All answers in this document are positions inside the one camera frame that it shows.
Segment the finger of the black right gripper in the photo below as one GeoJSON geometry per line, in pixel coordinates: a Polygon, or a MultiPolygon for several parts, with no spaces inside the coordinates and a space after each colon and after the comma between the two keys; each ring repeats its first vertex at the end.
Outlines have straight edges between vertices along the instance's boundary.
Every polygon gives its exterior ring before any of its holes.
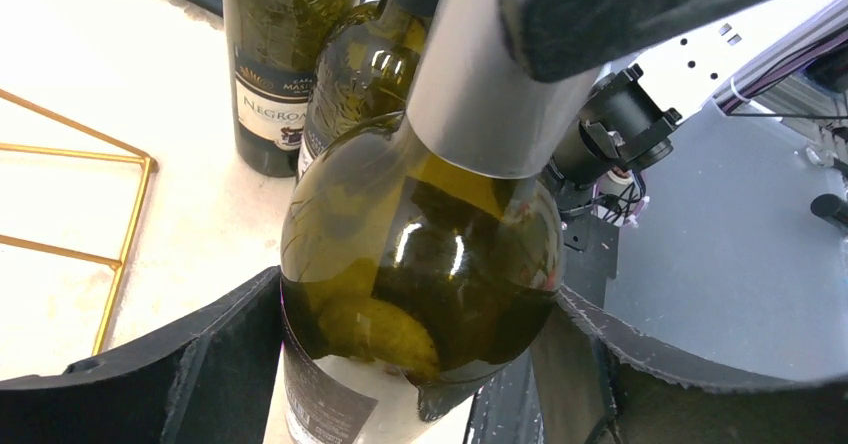
{"type": "Polygon", "coordinates": [[[554,83],[767,0],[497,0],[510,57],[554,83]]]}

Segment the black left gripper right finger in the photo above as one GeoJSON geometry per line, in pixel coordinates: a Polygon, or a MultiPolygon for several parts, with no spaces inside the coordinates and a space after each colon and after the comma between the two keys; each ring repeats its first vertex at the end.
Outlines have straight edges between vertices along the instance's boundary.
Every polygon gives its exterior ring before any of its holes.
{"type": "Polygon", "coordinates": [[[719,364],[569,297],[611,354],[621,443],[844,443],[847,378],[790,381],[719,364]]]}

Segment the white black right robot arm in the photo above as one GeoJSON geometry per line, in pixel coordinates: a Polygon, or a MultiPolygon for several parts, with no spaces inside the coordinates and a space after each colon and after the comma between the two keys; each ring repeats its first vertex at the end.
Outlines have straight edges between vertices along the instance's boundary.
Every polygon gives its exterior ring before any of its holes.
{"type": "Polygon", "coordinates": [[[830,0],[498,0],[513,60],[535,81],[561,82],[622,57],[552,156],[578,188],[612,168],[642,171],[670,135],[731,77],[830,0]]]}

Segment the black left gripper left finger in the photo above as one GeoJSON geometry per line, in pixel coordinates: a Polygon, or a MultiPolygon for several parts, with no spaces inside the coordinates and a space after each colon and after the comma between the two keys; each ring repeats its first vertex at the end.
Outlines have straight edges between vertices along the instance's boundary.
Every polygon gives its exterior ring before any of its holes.
{"type": "Polygon", "coordinates": [[[260,443],[282,342],[272,266],[53,376],[1,384],[4,443],[260,443]]]}

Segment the olive bottle silver foil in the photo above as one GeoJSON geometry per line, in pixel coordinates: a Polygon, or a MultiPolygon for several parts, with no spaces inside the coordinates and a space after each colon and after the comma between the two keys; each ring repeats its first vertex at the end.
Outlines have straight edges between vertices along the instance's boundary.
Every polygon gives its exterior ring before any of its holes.
{"type": "Polygon", "coordinates": [[[441,0],[403,113],[345,134],[281,238],[296,443],[409,443],[522,354],[562,279],[539,175],[596,80],[515,57],[514,0],[441,0]]]}

